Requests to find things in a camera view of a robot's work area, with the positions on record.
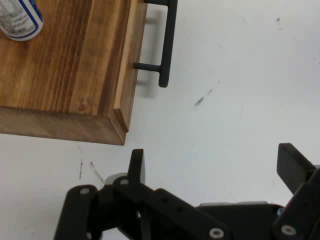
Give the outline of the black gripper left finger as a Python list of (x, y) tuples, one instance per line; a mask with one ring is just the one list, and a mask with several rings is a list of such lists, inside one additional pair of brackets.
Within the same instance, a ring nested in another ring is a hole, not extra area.
[(117, 228), (131, 240), (229, 240), (222, 222), (171, 193), (143, 183), (144, 151), (131, 153), (124, 176), (97, 189), (93, 185), (71, 188), (65, 197), (56, 240), (100, 240), (103, 232)]

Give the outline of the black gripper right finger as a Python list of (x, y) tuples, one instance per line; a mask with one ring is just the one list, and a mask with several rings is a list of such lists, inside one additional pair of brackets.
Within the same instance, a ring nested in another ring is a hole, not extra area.
[(278, 145), (276, 171), (293, 194), (272, 225), (275, 240), (320, 238), (320, 169), (291, 143)]

